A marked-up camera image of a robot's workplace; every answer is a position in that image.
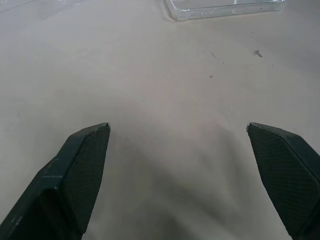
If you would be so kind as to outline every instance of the clear plastic container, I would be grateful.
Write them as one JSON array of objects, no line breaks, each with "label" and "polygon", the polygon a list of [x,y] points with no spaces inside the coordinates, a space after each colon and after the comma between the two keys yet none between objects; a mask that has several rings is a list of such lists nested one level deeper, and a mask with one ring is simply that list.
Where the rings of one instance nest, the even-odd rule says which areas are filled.
[{"label": "clear plastic container", "polygon": [[286,0],[165,0],[177,21],[280,11]]}]

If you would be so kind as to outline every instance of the white table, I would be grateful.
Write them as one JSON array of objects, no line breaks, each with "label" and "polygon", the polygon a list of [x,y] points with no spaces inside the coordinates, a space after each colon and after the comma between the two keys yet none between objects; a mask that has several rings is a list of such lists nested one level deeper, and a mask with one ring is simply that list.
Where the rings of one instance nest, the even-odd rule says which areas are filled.
[{"label": "white table", "polygon": [[320,151],[319,11],[290,0],[283,13],[177,22],[162,0],[87,0],[7,28],[0,221],[70,134],[109,122],[84,240],[289,240],[246,125]]}]

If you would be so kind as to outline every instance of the transparent plastic lid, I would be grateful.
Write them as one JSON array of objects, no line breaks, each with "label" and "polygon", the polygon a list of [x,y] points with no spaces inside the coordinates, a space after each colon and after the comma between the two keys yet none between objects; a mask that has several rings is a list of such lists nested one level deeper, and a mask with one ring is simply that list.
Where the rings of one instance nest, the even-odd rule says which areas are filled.
[{"label": "transparent plastic lid", "polygon": [[173,19],[186,21],[282,9],[286,0],[165,0]]}]

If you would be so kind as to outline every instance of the small dark particle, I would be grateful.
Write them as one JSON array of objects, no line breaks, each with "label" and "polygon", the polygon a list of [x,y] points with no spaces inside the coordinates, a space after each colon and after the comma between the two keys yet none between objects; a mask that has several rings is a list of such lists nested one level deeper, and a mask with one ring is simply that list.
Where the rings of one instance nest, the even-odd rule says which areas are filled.
[{"label": "small dark particle", "polygon": [[254,53],[255,53],[256,55],[258,55],[260,58],[262,58],[262,55],[261,55],[261,53],[260,53],[259,50],[255,51]]}]

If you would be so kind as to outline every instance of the textured gripper pad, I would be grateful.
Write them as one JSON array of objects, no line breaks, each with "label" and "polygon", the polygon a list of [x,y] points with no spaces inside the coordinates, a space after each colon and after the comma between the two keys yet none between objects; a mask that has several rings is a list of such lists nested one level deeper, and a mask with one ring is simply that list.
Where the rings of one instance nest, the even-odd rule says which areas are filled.
[{"label": "textured gripper pad", "polygon": [[291,132],[258,123],[247,132],[262,183],[287,232],[302,236],[319,210],[319,156]]},{"label": "textured gripper pad", "polygon": [[102,181],[107,131],[107,127],[100,128],[86,138],[61,186],[82,234],[87,230]]}]

